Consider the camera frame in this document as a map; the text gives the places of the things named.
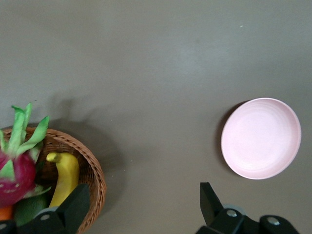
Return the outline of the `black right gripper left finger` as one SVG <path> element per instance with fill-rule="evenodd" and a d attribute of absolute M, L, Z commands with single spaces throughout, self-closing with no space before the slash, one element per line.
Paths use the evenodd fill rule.
<path fill-rule="evenodd" d="M 87 184 L 78 185 L 60 206 L 46 208 L 27 224 L 18 227 L 19 234 L 76 234 L 90 208 Z"/>

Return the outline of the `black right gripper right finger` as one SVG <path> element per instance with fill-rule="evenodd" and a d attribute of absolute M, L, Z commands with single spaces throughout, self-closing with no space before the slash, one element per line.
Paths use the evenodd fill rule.
<path fill-rule="evenodd" d="M 206 225 L 198 234 L 259 234 L 259 223 L 235 208 L 224 208 L 209 182 L 200 184 L 200 209 Z"/>

